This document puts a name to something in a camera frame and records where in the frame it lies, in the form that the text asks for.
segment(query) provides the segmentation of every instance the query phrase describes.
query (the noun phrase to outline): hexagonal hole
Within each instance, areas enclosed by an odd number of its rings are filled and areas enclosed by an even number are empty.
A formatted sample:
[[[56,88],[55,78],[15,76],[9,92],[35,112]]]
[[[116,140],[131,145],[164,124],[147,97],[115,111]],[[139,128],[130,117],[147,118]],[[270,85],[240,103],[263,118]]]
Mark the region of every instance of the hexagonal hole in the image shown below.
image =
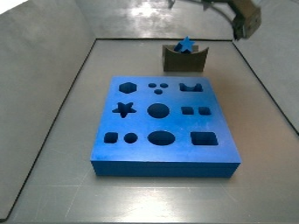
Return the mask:
[[[131,94],[136,91],[136,84],[132,82],[127,82],[122,85],[119,85],[119,91],[124,94]]]

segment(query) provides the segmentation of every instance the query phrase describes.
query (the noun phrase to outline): star-shaped hole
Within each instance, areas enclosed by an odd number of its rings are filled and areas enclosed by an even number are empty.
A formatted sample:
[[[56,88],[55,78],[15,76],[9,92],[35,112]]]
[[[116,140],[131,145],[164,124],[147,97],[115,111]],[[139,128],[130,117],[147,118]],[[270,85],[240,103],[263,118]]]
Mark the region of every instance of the star-shaped hole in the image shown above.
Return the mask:
[[[127,114],[130,113],[135,113],[136,111],[132,109],[134,103],[123,103],[119,102],[118,104],[118,108],[112,110],[114,113],[119,113],[122,118],[127,117]]]

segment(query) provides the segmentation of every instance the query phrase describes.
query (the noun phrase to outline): blue foam block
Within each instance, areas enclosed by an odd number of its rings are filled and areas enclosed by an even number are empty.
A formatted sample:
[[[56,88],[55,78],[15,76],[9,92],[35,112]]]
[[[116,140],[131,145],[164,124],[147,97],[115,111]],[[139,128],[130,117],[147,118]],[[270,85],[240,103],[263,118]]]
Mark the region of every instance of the blue foam block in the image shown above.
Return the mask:
[[[112,78],[91,153],[96,174],[231,177],[240,164],[206,78]]]

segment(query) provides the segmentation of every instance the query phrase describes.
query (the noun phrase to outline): dark gray holder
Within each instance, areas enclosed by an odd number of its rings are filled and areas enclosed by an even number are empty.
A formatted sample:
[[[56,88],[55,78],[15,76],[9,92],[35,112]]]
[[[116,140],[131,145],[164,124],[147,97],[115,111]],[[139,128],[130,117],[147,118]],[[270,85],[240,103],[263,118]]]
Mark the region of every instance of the dark gray holder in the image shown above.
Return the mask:
[[[174,50],[175,45],[163,45],[163,70],[166,72],[202,72],[210,48],[199,52],[199,46],[192,46],[191,53]]]

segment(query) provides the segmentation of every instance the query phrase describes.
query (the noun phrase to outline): blue star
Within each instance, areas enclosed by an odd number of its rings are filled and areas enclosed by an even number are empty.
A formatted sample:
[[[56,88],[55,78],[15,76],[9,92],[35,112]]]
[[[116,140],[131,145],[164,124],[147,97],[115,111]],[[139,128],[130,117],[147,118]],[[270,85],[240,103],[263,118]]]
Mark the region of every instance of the blue star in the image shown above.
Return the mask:
[[[184,40],[182,40],[179,42],[179,44],[176,45],[176,47],[174,48],[174,50],[176,52],[180,52],[180,53],[191,53],[192,52],[192,45],[194,45],[194,41],[190,40],[190,37],[187,36],[184,38]]]

